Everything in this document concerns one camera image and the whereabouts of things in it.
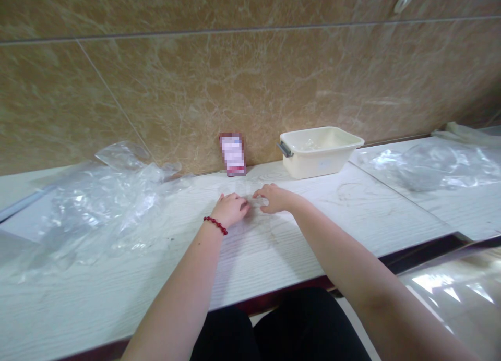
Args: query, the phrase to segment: beige marble wall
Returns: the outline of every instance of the beige marble wall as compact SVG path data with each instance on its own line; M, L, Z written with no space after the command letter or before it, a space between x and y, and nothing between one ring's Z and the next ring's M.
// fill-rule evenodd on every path
M139 141L77 43L0 46L0 173L79 163Z
M395 1L0 0L0 174L123 139L204 173L219 132L252 165L284 131L501 123L501 0Z

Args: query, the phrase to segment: crumpled plastic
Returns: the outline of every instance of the crumpled plastic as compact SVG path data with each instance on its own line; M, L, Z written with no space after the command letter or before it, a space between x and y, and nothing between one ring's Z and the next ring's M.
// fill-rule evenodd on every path
M501 181L501 151L435 139L406 152L361 152L359 163L411 191L457 189Z
M40 245L10 261L19 282L73 263L90 265L103 255L147 252L154 240L138 230L161 214L169 196L190 187L193 176L179 175L179 163L148 163L149 153L128 141L95 156L106 165L90 162L54 184L52 211L40 221Z

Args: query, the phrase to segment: red bead bracelet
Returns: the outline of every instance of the red bead bracelet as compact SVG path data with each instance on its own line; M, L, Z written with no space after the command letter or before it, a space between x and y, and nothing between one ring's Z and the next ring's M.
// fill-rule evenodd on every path
M223 226L221 225L221 223L218 223L216 219L213 219L213 218L211 218L210 216L205 216L205 217L204 217L204 221L206 221L206 220L209 220L209 221L211 221L212 223L214 223L214 224L215 224L215 225L216 225L216 226L217 226L217 227L221 230L221 232L223 233L223 235L225 235L225 236L226 236L226 235L228 234L228 231L226 230L226 228L225 228L225 227L223 227Z

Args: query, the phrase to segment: basket handle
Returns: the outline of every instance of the basket handle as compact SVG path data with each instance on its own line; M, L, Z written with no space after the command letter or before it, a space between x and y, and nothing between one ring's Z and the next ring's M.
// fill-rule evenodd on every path
M287 147L287 145L283 141L280 141L280 143L277 143L277 146L280 149L280 151L282 151L283 155L286 158L290 158L292 155L294 155L294 153L291 152L289 147Z

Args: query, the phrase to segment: black pants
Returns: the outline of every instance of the black pants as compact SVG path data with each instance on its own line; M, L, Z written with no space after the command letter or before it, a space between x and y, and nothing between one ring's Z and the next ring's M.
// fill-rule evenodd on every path
M321 288L290 293L252 328L235 306L210 312L192 353L200 360L367 360L336 300Z

